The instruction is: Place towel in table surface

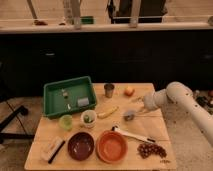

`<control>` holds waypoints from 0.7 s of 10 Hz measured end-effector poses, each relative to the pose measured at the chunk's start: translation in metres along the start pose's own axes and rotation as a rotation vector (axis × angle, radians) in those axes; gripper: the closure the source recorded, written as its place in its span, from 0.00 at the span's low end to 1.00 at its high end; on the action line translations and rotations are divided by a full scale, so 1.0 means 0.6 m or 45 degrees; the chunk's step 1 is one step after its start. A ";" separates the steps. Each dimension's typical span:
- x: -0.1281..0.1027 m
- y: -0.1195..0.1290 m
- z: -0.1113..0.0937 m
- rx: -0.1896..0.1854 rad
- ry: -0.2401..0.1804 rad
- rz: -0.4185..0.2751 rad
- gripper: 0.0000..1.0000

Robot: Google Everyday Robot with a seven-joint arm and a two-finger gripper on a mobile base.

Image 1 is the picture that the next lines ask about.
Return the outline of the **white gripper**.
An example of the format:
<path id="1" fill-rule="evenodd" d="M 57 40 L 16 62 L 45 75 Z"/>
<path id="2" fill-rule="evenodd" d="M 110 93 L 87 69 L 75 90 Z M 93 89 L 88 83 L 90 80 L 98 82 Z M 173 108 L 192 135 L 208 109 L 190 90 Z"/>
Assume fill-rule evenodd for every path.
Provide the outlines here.
<path id="1" fill-rule="evenodd" d="M 143 97 L 144 107 L 148 111 L 154 111 L 158 108 L 161 108 L 166 103 L 166 93 L 164 91 L 151 92 L 146 94 Z M 131 121 L 136 116 L 144 113 L 145 109 L 141 108 L 139 110 L 127 110 L 123 114 L 123 118 L 125 121 Z"/>

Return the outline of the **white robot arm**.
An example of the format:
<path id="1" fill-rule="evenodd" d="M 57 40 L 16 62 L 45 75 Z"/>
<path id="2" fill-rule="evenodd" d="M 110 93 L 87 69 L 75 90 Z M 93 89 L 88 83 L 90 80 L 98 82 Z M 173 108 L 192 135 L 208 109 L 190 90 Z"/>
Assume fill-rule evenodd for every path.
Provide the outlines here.
<path id="1" fill-rule="evenodd" d="M 201 133 L 213 147 L 213 116 L 201 107 L 190 88 L 180 82 L 171 82 L 165 89 L 153 91 L 142 97 L 143 106 L 135 113 L 155 111 L 166 103 L 173 103 L 188 112 Z"/>

